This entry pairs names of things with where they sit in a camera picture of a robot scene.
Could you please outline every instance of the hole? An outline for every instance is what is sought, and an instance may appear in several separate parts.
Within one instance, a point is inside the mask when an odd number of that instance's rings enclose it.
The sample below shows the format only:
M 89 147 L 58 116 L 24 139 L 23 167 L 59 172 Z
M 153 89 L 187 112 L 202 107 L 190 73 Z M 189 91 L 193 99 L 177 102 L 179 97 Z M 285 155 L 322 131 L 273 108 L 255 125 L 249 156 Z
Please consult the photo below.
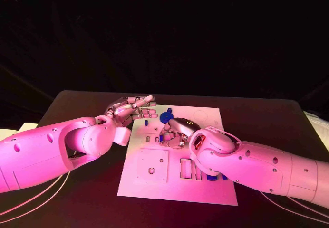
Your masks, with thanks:
M 47 141 L 49 141 L 50 143 L 53 143 L 53 135 L 52 135 L 52 134 L 47 134 L 47 135 L 46 135 L 46 139 L 47 139 Z
M 148 168 L 148 174 L 154 174 L 156 170 L 154 168 Z
M 20 151 L 20 144 L 14 144 L 13 149 L 16 152 L 19 152 Z

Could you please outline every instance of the black table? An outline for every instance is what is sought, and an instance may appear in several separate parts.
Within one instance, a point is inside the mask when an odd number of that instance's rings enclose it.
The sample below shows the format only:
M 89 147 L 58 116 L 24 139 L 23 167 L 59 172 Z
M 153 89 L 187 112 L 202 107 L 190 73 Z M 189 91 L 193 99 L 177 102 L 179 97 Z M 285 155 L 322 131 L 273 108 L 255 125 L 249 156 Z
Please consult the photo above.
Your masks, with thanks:
M 135 94 L 63 91 L 39 126 L 98 116 L 108 104 Z M 154 95 L 160 105 L 218 107 L 225 130 L 241 140 L 273 146 L 296 155 L 329 162 L 329 153 L 297 102 L 280 99 Z M 102 157 L 70 172 L 56 197 L 34 212 L 3 224 L 4 227 L 320 227 L 280 209 L 248 187 L 234 184 L 238 207 L 117 196 L 127 147 L 112 145 Z M 0 194 L 0 210 L 16 206 L 52 183 Z M 53 194 L 56 184 L 34 202 L 1 220 L 24 213 Z M 283 206 L 322 219 L 283 196 L 270 195 Z

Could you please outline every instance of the blue object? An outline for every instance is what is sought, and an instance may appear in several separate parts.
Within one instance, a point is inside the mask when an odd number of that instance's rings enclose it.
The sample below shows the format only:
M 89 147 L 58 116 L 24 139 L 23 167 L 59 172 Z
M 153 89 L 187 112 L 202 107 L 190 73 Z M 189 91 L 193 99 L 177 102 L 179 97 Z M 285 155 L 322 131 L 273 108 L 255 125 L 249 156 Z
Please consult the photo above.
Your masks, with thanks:
M 226 179 L 228 179 L 228 177 L 226 177 L 223 174 L 221 175 L 221 177 L 222 177 L 222 179 L 223 179 L 223 180 L 226 180 Z
M 216 181 L 218 180 L 218 177 L 216 176 L 206 175 L 206 180 L 208 181 Z
M 161 115 L 160 115 L 160 121 L 161 121 L 163 124 L 166 124 L 167 121 L 170 119 L 173 119 L 171 112 L 173 112 L 173 110 L 171 110 L 171 108 L 169 108 L 167 111 L 161 113 Z

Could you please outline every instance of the table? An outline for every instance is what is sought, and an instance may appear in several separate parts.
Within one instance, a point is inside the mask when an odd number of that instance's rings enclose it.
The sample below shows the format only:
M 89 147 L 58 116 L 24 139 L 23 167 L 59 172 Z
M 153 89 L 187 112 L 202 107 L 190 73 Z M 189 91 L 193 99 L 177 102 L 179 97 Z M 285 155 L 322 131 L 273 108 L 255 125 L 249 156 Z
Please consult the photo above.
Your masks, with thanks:
M 62 91 L 39 126 L 83 116 L 98 116 L 108 104 L 122 96 L 137 96 L 137 94 Z M 223 128 L 241 140 L 265 144 L 296 155 L 329 162 L 327 150 L 297 102 L 257 98 L 154 96 L 157 104 L 161 105 L 218 107 Z M 70 172 L 60 192 L 45 206 L 3 226 L 47 228 L 324 226 L 280 209 L 260 192 L 236 183 L 238 207 L 117 196 L 125 150 L 127 147 L 114 144 L 109 152 L 98 160 Z M 34 196 L 50 183 L 52 181 L 24 190 L 0 194 L 0 210 L 4 211 Z M 6 214 L 1 220 L 36 207 L 55 191 L 56 188 L 26 207 Z M 270 198 L 284 207 L 322 219 L 296 206 L 285 197 L 270 195 Z

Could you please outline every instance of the cable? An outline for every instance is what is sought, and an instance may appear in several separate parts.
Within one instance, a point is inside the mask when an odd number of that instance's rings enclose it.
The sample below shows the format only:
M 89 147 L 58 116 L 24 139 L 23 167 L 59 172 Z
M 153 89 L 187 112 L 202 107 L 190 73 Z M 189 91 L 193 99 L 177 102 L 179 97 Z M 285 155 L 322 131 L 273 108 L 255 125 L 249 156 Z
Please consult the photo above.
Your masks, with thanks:
M 63 187 L 63 185 L 65 185 L 65 182 L 66 182 L 66 180 L 68 180 L 68 177 L 69 177 L 69 173 L 70 173 L 70 172 L 68 172 L 68 175 L 66 175 L 66 178 L 65 178 L 65 180 L 63 180 L 63 183 L 62 183 L 59 189 L 56 190 L 55 194 L 50 196 L 50 198 L 49 198 L 49 199 L 47 199 L 47 200 L 46 200 L 34 209 L 32 209 L 30 211 L 27 211 L 24 214 L 16 216 L 14 218 L 11 218 L 11 219 L 8 219 L 8 220 L 0 222 L 0 224 L 4 223 L 4 222 L 8 222 L 8 221 L 11 221 L 11 220 L 14 220 L 14 219 L 17 219 L 17 218 L 20 218 L 21 216 L 24 216 L 26 214 L 29 214 L 30 212 L 33 212 L 39 207 L 42 207 L 42 206 L 47 203 L 47 201 L 53 198 L 53 196 L 58 194 L 59 190 L 62 189 L 62 187 Z
M 311 219 L 311 220 L 314 220 L 314 221 L 317 221 L 317 222 L 323 222 L 323 223 L 329 224 L 329 222 L 324 222 L 324 221 L 322 221 L 322 220 L 319 220 L 319 219 L 316 219 L 316 218 L 311 218 L 311 217 L 309 217 L 309 216 L 306 216 L 306 215 L 303 215 L 303 214 L 300 214 L 300 213 L 297 213 L 297 212 L 288 210 L 287 208 L 284 208 L 283 206 L 280 206 L 277 203 L 274 203 L 274 202 L 271 201 L 271 199 L 264 195 L 264 193 L 262 193 L 261 191 L 260 191 L 260 193 L 261 193 L 262 196 L 267 198 L 267 200 L 268 200 L 275 206 L 278 206 L 281 209 L 287 210 L 288 212 L 294 213 L 296 215 L 300 215 L 300 216 L 303 216 L 303 217 L 306 217 L 306 218 L 309 218 L 309 219 Z
M 58 179 L 53 181 L 53 183 L 50 184 L 50 186 L 29 200 L 26 200 L 20 205 L 17 205 L 16 207 L 13 207 L 11 209 L 6 210 L 4 212 L 0 213 L 0 215 L 4 215 L 6 213 L 8 213 L 11 210 L 17 209 L 19 207 L 21 207 L 23 205 L 26 205 L 30 201 L 33 201 L 56 184 L 56 182 L 59 181 L 59 179 L 62 178 L 63 175 L 60 175 L 58 177 Z
M 310 207 L 307 207 L 306 205 L 303 205 L 301 203 L 298 203 L 291 197 L 288 197 L 291 201 L 294 201 L 301 207 L 304 207 L 306 209 L 309 209 L 310 211 L 313 211 L 314 213 L 317 213 L 319 215 L 324 216 L 329 218 L 329 216 L 323 213 L 320 213 L 317 210 L 311 209 Z

